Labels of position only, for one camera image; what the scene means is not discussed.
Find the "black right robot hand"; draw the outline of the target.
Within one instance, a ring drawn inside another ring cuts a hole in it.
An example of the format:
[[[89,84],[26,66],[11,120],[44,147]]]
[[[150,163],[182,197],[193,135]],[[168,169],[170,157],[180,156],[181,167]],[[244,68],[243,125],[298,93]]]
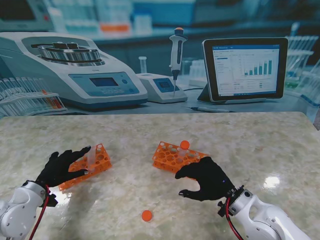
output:
[[[195,179],[200,189],[198,191],[183,189],[179,195],[196,201],[219,200],[236,189],[222,168],[209,156],[183,166],[175,174],[176,179],[185,177]]]

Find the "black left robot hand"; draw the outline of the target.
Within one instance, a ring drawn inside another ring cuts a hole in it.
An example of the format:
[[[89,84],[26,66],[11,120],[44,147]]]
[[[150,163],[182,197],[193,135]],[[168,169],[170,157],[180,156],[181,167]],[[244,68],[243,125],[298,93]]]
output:
[[[69,172],[69,167],[88,153],[90,149],[91,146],[89,145],[79,151],[69,149],[62,154],[57,151],[53,152],[35,182],[40,186],[51,188],[88,174],[89,171],[87,169]]]

